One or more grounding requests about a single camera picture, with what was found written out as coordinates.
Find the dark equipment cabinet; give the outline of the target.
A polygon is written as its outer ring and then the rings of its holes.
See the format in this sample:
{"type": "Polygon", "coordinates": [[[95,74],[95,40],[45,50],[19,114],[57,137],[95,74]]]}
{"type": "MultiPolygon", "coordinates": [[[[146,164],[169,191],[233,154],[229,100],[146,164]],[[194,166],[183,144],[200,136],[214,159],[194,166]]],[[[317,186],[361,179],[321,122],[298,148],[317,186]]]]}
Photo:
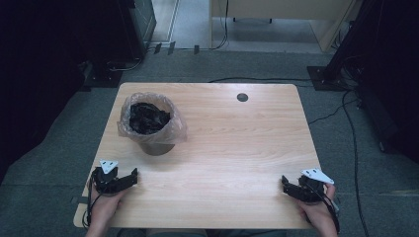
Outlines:
{"type": "Polygon", "coordinates": [[[151,0],[118,0],[130,58],[142,59],[152,39],[156,19],[151,0]]]}

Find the person's right hand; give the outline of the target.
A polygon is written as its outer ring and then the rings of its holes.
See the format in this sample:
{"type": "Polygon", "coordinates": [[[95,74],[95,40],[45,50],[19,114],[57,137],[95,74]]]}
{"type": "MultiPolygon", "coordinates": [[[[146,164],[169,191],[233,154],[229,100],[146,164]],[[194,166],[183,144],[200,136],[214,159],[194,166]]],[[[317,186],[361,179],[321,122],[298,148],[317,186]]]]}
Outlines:
{"type": "Polygon", "coordinates": [[[329,212],[325,203],[307,204],[298,199],[294,202],[299,208],[301,217],[307,217],[316,231],[335,231],[338,233],[332,214],[329,212]]]}

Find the light wooden cabinet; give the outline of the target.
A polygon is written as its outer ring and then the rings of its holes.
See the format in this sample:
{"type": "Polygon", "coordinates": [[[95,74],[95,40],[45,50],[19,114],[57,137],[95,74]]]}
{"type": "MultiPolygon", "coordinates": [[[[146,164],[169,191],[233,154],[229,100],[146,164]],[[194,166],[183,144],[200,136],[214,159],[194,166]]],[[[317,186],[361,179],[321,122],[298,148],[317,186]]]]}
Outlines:
{"type": "Polygon", "coordinates": [[[214,17],[308,20],[327,52],[342,25],[357,18],[363,0],[208,0],[209,45],[214,17]]]}

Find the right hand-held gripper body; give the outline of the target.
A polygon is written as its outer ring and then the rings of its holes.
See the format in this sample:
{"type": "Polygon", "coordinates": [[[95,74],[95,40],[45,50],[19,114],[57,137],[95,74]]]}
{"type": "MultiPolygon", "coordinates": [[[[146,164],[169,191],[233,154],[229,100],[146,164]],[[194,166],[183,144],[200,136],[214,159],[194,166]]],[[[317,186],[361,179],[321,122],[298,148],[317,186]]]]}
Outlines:
{"type": "Polygon", "coordinates": [[[324,185],[334,184],[334,180],[320,169],[312,168],[301,171],[298,185],[289,185],[289,195],[303,202],[320,202],[324,197],[324,185]]]}

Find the black metal stand base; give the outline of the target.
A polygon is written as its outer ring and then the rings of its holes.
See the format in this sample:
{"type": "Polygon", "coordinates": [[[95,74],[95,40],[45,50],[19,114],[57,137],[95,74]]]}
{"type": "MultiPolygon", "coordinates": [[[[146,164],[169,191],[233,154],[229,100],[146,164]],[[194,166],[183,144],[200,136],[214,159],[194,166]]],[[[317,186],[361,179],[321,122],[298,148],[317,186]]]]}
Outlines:
{"type": "Polygon", "coordinates": [[[348,84],[340,73],[330,72],[326,66],[307,66],[306,69],[316,91],[348,90],[348,84]]]}
{"type": "Polygon", "coordinates": [[[123,73],[108,69],[95,69],[89,61],[78,65],[84,76],[82,91],[90,91],[92,88],[117,88],[120,85],[123,73]]]}

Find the brown trash bin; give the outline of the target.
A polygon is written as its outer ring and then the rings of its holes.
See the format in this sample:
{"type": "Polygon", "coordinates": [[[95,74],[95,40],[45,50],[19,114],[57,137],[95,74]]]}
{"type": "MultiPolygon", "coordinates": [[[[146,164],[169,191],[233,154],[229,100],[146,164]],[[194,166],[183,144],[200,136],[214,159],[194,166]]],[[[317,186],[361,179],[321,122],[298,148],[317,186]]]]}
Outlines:
{"type": "Polygon", "coordinates": [[[139,147],[145,154],[151,156],[160,156],[171,151],[175,145],[162,143],[140,143],[139,147]]]}

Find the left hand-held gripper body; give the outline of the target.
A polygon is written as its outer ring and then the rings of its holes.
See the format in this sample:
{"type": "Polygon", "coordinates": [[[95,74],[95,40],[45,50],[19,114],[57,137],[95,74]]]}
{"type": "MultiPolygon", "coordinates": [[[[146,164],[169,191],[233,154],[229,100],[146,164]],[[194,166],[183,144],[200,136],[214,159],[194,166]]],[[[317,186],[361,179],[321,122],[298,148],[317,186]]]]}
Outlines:
{"type": "Polygon", "coordinates": [[[99,194],[113,196],[132,186],[132,175],[118,177],[118,161],[101,160],[91,175],[92,188],[99,194]]]}

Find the person's left hand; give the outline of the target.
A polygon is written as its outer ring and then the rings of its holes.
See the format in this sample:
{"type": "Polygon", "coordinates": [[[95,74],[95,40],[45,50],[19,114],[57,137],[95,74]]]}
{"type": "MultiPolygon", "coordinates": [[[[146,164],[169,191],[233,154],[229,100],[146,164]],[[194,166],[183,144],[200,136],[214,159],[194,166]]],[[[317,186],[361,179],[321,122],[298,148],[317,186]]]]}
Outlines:
{"type": "Polygon", "coordinates": [[[99,193],[93,190],[91,197],[96,202],[92,208],[91,223],[88,230],[109,230],[110,223],[126,193],[127,191],[122,191],[112,197],[99,197],[99,193]]]}

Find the bin with plastic bag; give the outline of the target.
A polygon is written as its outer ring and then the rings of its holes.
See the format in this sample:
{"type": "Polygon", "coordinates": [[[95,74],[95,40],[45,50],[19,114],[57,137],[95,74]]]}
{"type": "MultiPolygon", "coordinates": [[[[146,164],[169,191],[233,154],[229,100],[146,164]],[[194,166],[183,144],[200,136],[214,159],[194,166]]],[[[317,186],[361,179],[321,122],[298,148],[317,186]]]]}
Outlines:
{"type": "Polygon", "coordinates": [[[187,124],[175,104],[166,96],[152,92],[134,93],[128,96],[122,106],[117,122],[119,135],[138,143],[177,144],[187,140],[187,124]],[[150,103],[170,114],[169,122],[158,132],[138,134],[129,126],[129,108],[136,103],[150,103]]]}

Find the black crumpled plastic bag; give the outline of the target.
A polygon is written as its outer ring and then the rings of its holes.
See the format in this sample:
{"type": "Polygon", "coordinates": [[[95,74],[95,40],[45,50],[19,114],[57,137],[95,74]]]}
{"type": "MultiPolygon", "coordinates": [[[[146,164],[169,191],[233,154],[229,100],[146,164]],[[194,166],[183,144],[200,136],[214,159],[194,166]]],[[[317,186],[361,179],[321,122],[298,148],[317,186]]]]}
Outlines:
{"type": "Polygon", "coordinates": [[[129,108],[129,126],[138,134],[148,135],[161,130],[170,114],[150,103],[136,103],[129,108]]]}

